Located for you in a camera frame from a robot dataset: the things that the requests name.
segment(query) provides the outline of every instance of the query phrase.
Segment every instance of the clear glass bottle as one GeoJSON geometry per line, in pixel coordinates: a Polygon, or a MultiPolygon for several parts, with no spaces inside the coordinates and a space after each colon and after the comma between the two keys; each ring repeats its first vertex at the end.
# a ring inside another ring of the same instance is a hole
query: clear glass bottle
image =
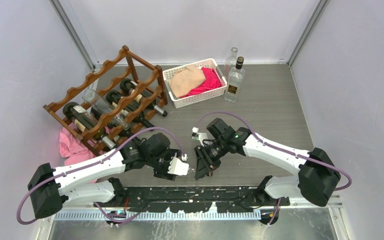
{"type": "Polygon", "coordinates": [[[242,81],[244,80],[245,70],[242,69],[244,58],[242,56],[237,58],[236,66],[233,67],[227,77],[227,87],[224,92],[224,99],[228,102],[234,103],[238,98],[238,92],[241,89],[242,81]]]}
{"type": "MultiPolygon", "coordinates": [[[[114,110],[114,107],[111,106],[107,101],[105,101],[96,91],[92,89],[86,89],[81,96],[83,100],[88,102],[92,108],[94,108],[100,114],[108,114],[114,110]]],[[[115,125],[121,125],[124,130],[130,128],[129,124],[124,121],[122,115],[118,113],[111,120],[115,125]]]]}
{"type": "Polygon", "coordinates": [[[224,62],[224,76],[228,78],[231,69],[236,64],[236,55],[238,53],[238,49],[236,47],[232,47],[230,50],[230,55],[226,58],[224,62]]]}

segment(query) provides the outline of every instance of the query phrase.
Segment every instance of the empty glass bottle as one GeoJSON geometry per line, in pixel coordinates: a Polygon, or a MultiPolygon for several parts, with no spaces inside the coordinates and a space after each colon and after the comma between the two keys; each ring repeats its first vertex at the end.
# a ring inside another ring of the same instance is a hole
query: empty glass bottle
{"type": "Polygon", "coordinates": [[[238,49],[236,47],[232,47],[230,50],[230,55],[226,58],[226,61],[224,62],[224,76],[226,77],[226,79],[229,77],[231,69],[236,64],[237,53],[238,49]]]}
{"type": "MultiPolygon", "coordinates": [[[[86,89],[81,96],[86,102],[88,102],[98,113],[108,114],[114,110],[114,107],[105,101],[96,91],[92,89],[86,89]]],[[[115,125],[121,125],[124,130],[129,129],[129,124],[127,124],[120,113],[115,115],[111,122],[115,125]]]]}

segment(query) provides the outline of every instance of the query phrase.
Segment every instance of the bottle lying on side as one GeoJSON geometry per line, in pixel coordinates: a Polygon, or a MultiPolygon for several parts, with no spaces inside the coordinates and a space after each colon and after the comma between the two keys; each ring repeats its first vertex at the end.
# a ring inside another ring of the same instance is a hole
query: bottle lying on side
{"type": "MultiPolygon", "coordinates": [[[[92,108],[90,112],[95,116],[96,119],[99,119],[102,114],[111,113],[114,110],[114,107],[106,102],[97,92],[92,89],[86,89],[81,96],[83,100],[88,102],[92,108]]],[[[123,130],[118,134],[120,137],[130,137],[132,132],[130,131],[130,125],[127,124],[121,114],[115,115],[111,121],[108,123],[109,128],[115,126],[122,126],[123,130]]]]}
{"type": "MultiPolygon", "coordinates": [[[[93,129],[97,124],[98,120],[94,118],[89,112],[86,111],[77,102],[69,102],[62,108],[62,113],[70,119],[74,125],[83,133],[84,131],[93,129]]],[[[117,145],[106,135],[105,129],[100,129],[94,136],[95,141],[102,141],[109,151],[115,149],[117,145]]]]}
{"type": "MultiPolygon", "coordinates": [[[[116,108],[117,104],[119,103],[122,97],[123,95],[120,92],[116,90],[111,90],[106,94],[105,99],[108,103],[112,104],[114,108],[116,108]]],[[[120,113],[127,117],[130,112],[136,111],[138,108],[139,104],[136,101],[132,101],[127,105],[125,109],[121,110],[120,113]]],[[[145,118],[145,114],[143,111],[140,112],[140,114],[133,119],[133,122],[142,123],[147,128],[155,127],[152,123],[150,123],[150,121],[145,118]]]]}
{"type": "MultiPolygon", "coordinates": [[[[135,81],[133,81],[129,78],[125,78],[123,81],[120,82],[120,89],[124,93],[124,95],[129,96],[136,89],[137,85],[138,84],[135,81]]],[[[152,92],[145,89],[142,91],[141,94],[138,94],[134,98],[134,100],[140,104],[142,102],[142,100],[144,99],[144,97],[149,98],[151,96],[152,96],[152,92]]],[[[161,114],[163,117],[167,116],[167,112],[164,111],[164,109],[162,109],[161,107],[159,107],[157,105],[156,99],[154,99],[146,108],[147,109],[154,109],[157,113],[161,114]]]]}

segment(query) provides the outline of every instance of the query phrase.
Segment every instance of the bottle cap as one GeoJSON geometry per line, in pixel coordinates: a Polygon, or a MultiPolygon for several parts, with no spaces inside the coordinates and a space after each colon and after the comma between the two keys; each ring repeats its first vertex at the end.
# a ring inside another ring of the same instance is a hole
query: bottle cap
{"type": "Polygon", "coordinates": [[[62,108],[62,113],[68,118],[70,119],[71,117],[73,117],[73,113],[72,113],[72,108],[74,106],[77,106],[79,105],[77,102],[69,102],[67,103],[63,108],[62,108]]]}
{"type": "Polygon", "coordinates": [[[120,82],[120,89],[123,91],[125,95],[130,95],[129,90],[134,90],[136,88],[136,85],[133,84],[133,80],[130,78],[125,78],[123,81],[120,82]]]}
{"type": "Polygon", "coordinates": [[[238,57],[236,61],[236,68],[241,69],[243,64],[244,64],[244,57],[243,56],[238,57]]]}

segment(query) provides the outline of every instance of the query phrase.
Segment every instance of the wine bottle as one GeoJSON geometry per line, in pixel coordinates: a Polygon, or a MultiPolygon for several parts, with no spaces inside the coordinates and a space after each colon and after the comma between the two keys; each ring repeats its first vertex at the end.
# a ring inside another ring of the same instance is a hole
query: wine bottle
{"type": "Polygon", "coordinates": [[[224,62],[224,76],[226,77],[226,79],[228,78],[231,69],[236,64],[237,53],[238,53],[238,49],[236,47],[232,47],[230,49],[230,55],[226,58],[226,61],[224,62]]]}
{"type": "MultiPolygon", "coordinates": [[[[129,78],[125,78],[123,81],[120,82],[120,89],[125,95],[128,96],[133,93],[137,85],[138,84],[135,81],[129,78]]],[[[144,98],[149,98],[151,96],[152,96],[152,93],[149,92],[147,89],[145,89],[142,91],[141,94],[138,94],[134,98],[134,100],[136,100],[136,102],[140,104],[144,98]]],[[[157,105],[156,99],[154,99],[146,108],[154,109],[157,113],[161,114],[163,117],[167,116],[167,112],[157,105]]]]}
{"type": "MultiPolygon", "coordinates": [[[[106,94],[106,101],[109,102],[110,104],[112,104],[112,106],[114,108],[117,107],[117,104],[119,103],[119,100],[123,97],[123,95],[116,91],[116,90],[111,90],[109,91],[107,94],[106,94]]],[[[139,108],[139,104],[136,102],[136,101],[132,101],[131,103],[129,103],[127,105],[127,107],[123,110],[120,111],[121,114],[123,114],[125,117],[127,117],[127,115],[130,113],[130,112],[133,112],[135,110],[137,110],[139,108]]],[[[152,125],[152,123],[150,123],[150,121],[148,121],[146,118],[145,118],[145,114],[143,111],[141,111],[139,113],[139,115],[137,115],[134,119],[133,119],[133,122],[135,123],[142,123],[145,127],[147,128],[152,128],[152,127],[155,127],[154,125],[152,125]]]]}
{"type": "MultiPolygon", "coordinates": [[[[114,110],[112,105],[108,104],[108,102],[106,102],[96,91],[92,89],[86,89],[81,97],[100,114],[109,114],[114,110]]],[[[129,124],[124,121],[120,113],[117,113],[111,119],[111,122],[117,126],[121,125],[124,130],[128,130],[130,128],[129,124]]]]}
{"type": "Polygon", "coordinates": [[[236,66],[233,67],[227,77],[227,88],[224,92],[224,99],[228,102],[235,103],[238,98],[238,92],[241,89],[241,84],[244,81],[245,70],[242,68],[244,58],[237,58],[236,66]]]}
{"type": "MultiPolygon", "coordinates": [[[[96,118],[96,119],[99,119],[100,117],[101,117],[101,113],[99,112],[99,111],[97,111],[95,108],[91,108],[90,109],[90,113],[96,118]]],[[[114,122],[109,122],[108,124],[107,124],[107,126],[110,128],[110,129],[112,129],[112,128],[115,128],[115,127],[117,127],[118,125],[117,125],[117,123],[114,123],[114,122]]],[[[118,141],[119,140],[119,137],[127,137],[127,138],[130,138],[131,136],[133,135],[133,133],[130,131],[130,128],[129,129],[123,129],[119,134],[118,134],[118,137],[117,136],[115,136],[114,137],[114,141],[118,141]]],[[[135,143],[140,143],[141,142],[141,140],[138,138],[138,137],[134,137],[133,139],[132,139],[132,141],[133,142],[135,142],[135,143]]]]}
{"type": "MultiPolygon", "coordinates": [[[[86,131],[86,129],[93,129],[98,124],[96,118],[74,101],[67,103],[62,109],[62,113],[70,119],[82,133],[86,131]]],[[[109,149],[117,147],[117,145],[106,135],[104,128],[100,129],[93,136],[93,139],[102,141],[109,149]]]]}

